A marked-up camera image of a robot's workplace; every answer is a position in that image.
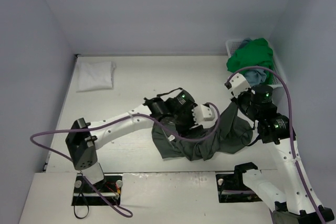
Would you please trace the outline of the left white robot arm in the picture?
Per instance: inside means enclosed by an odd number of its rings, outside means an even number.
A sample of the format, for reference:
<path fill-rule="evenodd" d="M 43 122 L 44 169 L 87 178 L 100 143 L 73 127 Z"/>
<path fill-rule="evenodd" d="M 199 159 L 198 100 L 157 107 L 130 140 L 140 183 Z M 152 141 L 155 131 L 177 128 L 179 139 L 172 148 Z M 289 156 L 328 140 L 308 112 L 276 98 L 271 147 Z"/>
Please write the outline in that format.
<path fill-rule="evenodd" d="M 135 131 L 150 129 L 155 125 L 175 126 L 174 137 L 199 126 L 202 122 L 212 121 L 213 110 L 206 104 L 197 104 L 184 89 L 179 94 L 163 100 L 163 94 L 145 99 L 138 107 L 110 119 L 86 122 L 84 118 L 74 121 L 65 143 L 75 170 L 81 172 L 86 186 L 92 192 L 99 192 L 105 186 L 105 175 L 98 161 L 97 150 L 107 143 Z"/>

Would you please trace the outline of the white laundry basket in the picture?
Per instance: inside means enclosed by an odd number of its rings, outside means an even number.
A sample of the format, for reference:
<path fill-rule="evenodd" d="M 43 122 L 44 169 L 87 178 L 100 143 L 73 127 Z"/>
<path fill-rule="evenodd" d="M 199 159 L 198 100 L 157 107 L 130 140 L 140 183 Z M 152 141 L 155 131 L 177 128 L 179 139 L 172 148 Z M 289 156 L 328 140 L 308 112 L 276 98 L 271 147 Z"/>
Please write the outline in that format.
<path fill-rule="evenodd" d="M 244 67 L 260 66 L 271 69 L 282 80 L 285 80 L 285 76 L 281 73 L 281 69 L 278 66 L 276 54 L 266 39 L 230 39 L 225 44 L 229 57 L 226 63 L 229 72 L 233 73 Z M 278 78 L 266 70 L 247 69 L 240 73 L 251 86 L 257 84 L 267 84 L 272 88 L 282 86 Z"/>

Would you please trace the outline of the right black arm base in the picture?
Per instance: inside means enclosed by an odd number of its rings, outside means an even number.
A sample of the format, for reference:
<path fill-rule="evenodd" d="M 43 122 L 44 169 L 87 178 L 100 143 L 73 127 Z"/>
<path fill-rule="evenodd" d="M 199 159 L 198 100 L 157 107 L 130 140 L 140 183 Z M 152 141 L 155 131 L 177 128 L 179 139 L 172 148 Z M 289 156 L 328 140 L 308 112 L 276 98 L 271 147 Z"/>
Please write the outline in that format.
<path fill-rule="evenodd" d="M 219 203 L 261 202 L 257 194 L 243 183 L 243 173 L 257 169 L 249 162 L 236 165 L 232 173 L 216 173 Z"/>

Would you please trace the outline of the white t shirt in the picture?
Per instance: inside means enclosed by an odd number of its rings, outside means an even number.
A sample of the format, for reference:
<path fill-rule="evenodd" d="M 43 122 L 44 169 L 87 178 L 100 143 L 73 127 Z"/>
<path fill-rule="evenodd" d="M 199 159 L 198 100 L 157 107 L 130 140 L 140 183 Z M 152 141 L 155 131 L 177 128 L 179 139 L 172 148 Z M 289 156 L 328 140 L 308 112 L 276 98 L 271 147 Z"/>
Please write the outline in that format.
<path fill-rule="evenodd" d="M 113 61 L 80 63 L 77 91 L 113 90 L 115 69 L 116 64 Z"/>

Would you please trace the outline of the grey green t shirt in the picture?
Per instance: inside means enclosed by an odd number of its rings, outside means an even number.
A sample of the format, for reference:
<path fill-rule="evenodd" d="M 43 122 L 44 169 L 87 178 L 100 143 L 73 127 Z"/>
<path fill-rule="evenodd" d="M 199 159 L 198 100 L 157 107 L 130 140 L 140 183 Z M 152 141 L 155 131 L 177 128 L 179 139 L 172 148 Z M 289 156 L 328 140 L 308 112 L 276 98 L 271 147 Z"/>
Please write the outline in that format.
<path fill-rule="evenodd" d="M 189 161 L 206 161 L 216 152 L 235 154 L 248 145 L 252 138 L 252 127 L 238 116 L 238 107 L 234 103 L 230 103 L 221 113 L 219 127 L 204 141 L 175 139 L 156 124 L 152 128 L 152 141 L 163 159 L 185 157 Z"/>

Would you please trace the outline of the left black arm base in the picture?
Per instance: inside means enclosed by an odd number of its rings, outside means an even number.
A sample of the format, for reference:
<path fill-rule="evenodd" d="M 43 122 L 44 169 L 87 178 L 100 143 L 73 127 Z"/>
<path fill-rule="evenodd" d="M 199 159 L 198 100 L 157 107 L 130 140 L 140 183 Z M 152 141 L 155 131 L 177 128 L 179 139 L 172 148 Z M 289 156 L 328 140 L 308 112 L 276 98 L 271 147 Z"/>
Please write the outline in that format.
<path fill-rule="evenodd" d="M 121 174 L 105 174 L 105 180 L 94 185 L 112 205 L 121 202 Z M 72 206 L 107 206 L 106 202 L 77 174 L 73 189 Z"/>

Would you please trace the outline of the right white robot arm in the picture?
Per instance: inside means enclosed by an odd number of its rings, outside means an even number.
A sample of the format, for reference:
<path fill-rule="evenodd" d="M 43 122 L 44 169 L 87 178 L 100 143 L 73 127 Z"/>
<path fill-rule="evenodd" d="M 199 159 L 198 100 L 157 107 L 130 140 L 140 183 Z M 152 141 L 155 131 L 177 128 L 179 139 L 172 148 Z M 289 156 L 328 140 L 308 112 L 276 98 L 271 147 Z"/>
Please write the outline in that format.
<path fill-rule="evenodd" d="M 273 223 L 333 221 L 332 209 L 322 204 L 311 187 L 290 120 L 277 112 L 272 92 L 268 85 L 239 84 L 232 87 L 232 101 L 245 116 L 258 123 L 257 138 L 270 151 L 283 190 L 267 180 L 252 162 L 235 166 L 233 184 L 251 189 L 268 206 Z"/>

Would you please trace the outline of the blue t shirt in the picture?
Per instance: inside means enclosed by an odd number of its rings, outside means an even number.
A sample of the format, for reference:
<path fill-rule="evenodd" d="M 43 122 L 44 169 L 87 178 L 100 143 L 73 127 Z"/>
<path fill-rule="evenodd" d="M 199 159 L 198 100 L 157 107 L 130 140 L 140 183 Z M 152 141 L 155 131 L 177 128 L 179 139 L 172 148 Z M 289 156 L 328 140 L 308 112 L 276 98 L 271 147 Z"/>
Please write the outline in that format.
<path fill-rule="evenodd" d="M 262 69 L 250 69 L 243 75 L 251 87 L 265 82 L 267 78 L 265 71 Z"/>

